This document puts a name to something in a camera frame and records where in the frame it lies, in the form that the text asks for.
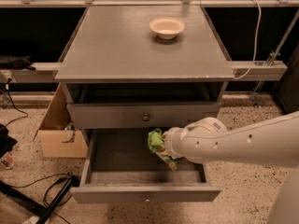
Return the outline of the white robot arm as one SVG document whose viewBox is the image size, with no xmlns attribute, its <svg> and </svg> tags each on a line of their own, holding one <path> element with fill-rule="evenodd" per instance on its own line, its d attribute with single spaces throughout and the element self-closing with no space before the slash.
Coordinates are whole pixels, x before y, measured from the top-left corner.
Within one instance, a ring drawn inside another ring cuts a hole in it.
<svg viewBox="0 0 299 224">
<path fill-rule="evenodd" d="M 299 224 L 299 112 L 235 130 L 205 118 L 164 135 L 166 152 L 194 163 L 229 161 L 291 168 L 267 224 Z"/>
</svg>

